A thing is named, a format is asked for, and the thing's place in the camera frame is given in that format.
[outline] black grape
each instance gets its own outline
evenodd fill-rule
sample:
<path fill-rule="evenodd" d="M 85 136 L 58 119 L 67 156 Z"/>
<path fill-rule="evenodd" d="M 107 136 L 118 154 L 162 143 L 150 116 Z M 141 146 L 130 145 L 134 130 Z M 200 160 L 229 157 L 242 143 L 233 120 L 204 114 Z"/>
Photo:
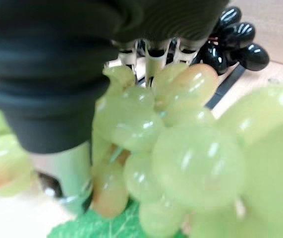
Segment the black grape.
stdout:
<path fill-rule="evenodd" d="M 233 52 L 233 55 L 244 68 L 251 71 L 260 71 L 264 69 L 270 61 L 267 51 L 255 43 L 252 43 L 239 51 Z"/>
<path fill-rule="evenodd" d="M 226 49 L 241 49 L 252 43 L 256 35 L 253 24 L 248 22 L 235 23 L 225 27 L 219 35 L 218 42 Z"/>
<path fill-rule="evenodd" d="M 226 73 L 228 69 L 227 62 L 220 46 L 208 41 L 200 50 L 200 55 L 203 63 L 213 67 L 218 75 Z"/>
<path fill-rule="evenodd" d="M 225 27 L 234 23 L 238 23 L 241 20 L 241 16 L 241 10 L 237 6 L 231 6 L 226 8 L 219 17 L 219 20 L 216 26 L 214 27 L 211 36 L 215 37 Z"/>

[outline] green plastic leaf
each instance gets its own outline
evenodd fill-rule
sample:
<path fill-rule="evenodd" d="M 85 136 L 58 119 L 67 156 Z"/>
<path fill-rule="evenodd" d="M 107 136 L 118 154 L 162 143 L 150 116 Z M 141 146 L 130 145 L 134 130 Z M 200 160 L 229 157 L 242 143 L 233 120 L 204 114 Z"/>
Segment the green plastic leaf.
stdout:
<path fill-rule="evenodd" d="M 75 221 L 53 228 L 48 238 L 145 238 L 138 211 L 139 203 L 132 202 L 120 216 L 110 220 L 90 210 Z M 178 233 L 174 237 L 186 236 Z"/>

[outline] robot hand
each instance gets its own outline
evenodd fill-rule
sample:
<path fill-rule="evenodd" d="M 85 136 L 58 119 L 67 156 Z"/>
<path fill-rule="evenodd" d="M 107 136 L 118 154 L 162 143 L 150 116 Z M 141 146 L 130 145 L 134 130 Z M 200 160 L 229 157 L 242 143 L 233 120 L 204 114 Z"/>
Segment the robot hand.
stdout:
<path fill-rule="evenodd" d="M 44 191 L 81 214 L 91 202 L 91 124 L 105 62 L 146 39 L 147 84 L 205 43 L 228 0 L 0 0 L 0 110 L 30 152 Z M 134 56 L 125 64 L 135 65 Z"/>

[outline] artificial leaf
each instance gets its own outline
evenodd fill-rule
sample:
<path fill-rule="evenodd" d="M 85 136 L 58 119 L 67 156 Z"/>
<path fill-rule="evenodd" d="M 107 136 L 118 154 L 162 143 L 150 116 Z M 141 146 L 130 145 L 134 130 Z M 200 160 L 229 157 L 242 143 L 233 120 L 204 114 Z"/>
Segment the artificial leaf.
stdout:
<path fill-rule="evenodd" d="M 54 228 L 48 238 L 144 238 L 138 220 L 138 203 L 132 203 L 115 219 L 105 219 L 90 210 L 75 221 Z"/>

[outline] shiny grape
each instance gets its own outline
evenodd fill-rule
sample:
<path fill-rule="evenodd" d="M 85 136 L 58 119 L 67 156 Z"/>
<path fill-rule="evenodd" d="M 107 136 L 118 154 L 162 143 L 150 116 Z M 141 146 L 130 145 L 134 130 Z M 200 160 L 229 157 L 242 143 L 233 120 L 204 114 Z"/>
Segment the shiny grape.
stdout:
<path fill-rule="evenodd" d="M 162 196 L 162 190 L 151 173 L 151 162 L 151 153 L 134 153 L 125 164 L 126 187 L 139 202 L 156 201 Z"/>
<path fill-rule="evenodd" d="M 156 238 L 173 237 L 185 215 L 186 209 L 166 196 L 155 202 L 141 203 L 139 208 L 142 229 L 150 237 Z"/>
<path fill-rule="evenodd" d="M 124 211 L 128 192 L 119 162 L 101 164 L 93 177 L 93 209 L 103 217 L 114 218 Z"/>
<path fill-rule="evenodd" d="M 224 131 L 172 127 L 155 145 L 153 173 L 169 196 L 197 212 L 209 212 L 242 193 L 245 162 L 237 142 Z"/>

